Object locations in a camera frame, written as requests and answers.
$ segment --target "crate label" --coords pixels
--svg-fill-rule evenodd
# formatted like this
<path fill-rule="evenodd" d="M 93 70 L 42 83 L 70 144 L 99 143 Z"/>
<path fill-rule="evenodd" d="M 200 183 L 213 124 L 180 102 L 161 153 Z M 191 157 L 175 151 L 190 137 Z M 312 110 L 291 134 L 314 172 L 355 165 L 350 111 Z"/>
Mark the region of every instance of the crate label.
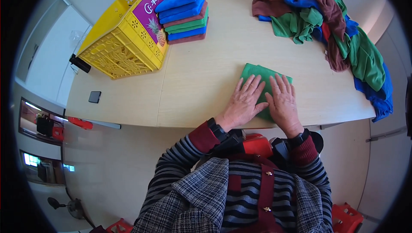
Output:
<path fill-rule="evenodd" d="M 157 13 L 155 13 L 155 8 L 162 1 L 163 0 L 141 0 L 133 10 L 133 14 L 143 27 L 145 27 L 155 44 L 158 45 L 159 43 L 160 50 L 163 49 L 162 47 L 166 40 L 166 34 L 164 33 L 162 24 L 159 22 Z"/>

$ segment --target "pineapple picture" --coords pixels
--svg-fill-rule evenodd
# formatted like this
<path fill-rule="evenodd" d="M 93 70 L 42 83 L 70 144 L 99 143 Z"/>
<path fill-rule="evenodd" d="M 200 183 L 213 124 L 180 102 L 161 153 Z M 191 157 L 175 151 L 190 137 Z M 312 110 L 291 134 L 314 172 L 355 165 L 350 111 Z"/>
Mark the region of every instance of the pineapple picture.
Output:
<path fill-rule="evenodd" d="M 149 24 L 147 26 L 152 30 L 152 33 L 156 35 L 157 42 L 160 46 L 164 46 L 166 43 L 166 35 L 163 30 L 159 29 L 159 24 L 157 23 L 155 18 L 149 18 Z"/>

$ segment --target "wooden table surface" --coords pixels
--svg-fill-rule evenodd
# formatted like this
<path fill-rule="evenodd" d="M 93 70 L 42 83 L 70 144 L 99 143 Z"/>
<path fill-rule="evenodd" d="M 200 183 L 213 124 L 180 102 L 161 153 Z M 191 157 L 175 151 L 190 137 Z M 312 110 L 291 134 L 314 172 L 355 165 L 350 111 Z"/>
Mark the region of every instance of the wooden table surface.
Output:
<path fill-rule="evenodd" d="M 375 117 L 350 70 L 334 72 L 317 41 L 296 45 L 252 16 L 252 0 L 207 0 L 206 39 L 171 45 L 161 71 L 111 80 L 92 68 L 76 75 L 66 115 L 119 124 L 195 128 L 226 105 L 245 63 L 293 78 L 303 125 Z M 99 104 L 88 102 L 101 91 Z M 243 128 L 275 125 L 254 118 Z"/>

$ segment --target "stack of folded towels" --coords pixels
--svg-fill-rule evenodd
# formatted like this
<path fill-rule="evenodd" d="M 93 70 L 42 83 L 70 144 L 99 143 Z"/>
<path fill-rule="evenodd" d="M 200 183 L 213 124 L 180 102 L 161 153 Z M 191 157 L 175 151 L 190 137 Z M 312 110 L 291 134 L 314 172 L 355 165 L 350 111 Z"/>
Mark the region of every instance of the stack of folded towels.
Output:
<path fill-rule="evenodd" d="M 163 0 L 155 9 L 170 45 L 206 37 L 209 8 L 206 0 Z"/>

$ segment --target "sleeve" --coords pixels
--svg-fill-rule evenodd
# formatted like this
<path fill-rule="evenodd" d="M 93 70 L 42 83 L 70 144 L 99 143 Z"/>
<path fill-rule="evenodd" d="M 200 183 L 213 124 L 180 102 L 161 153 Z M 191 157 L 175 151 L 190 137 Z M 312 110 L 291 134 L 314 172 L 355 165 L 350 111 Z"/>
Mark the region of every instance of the sleeve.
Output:
<path fill-rule="evenodd" d="M 220 144 L 207 122 L 175 143 L 159 158 L 154 177 L 149 183 L 145 201 L 134 224 L 162 197 L 172 191 L 171 185 L 190 173 L 199 159 Z"/>
<path fill-rule="evenodd" d="M 330 190 L 329 179 L 321 158 L 315 149 L 312 137 L 299 147 L 291 151 L 292 162 L 296 165 L 297 175 L 302 179 L 315 185 L 320 193 L 323 208 L 323 222 L 332 230 L 332 192 Z"/>

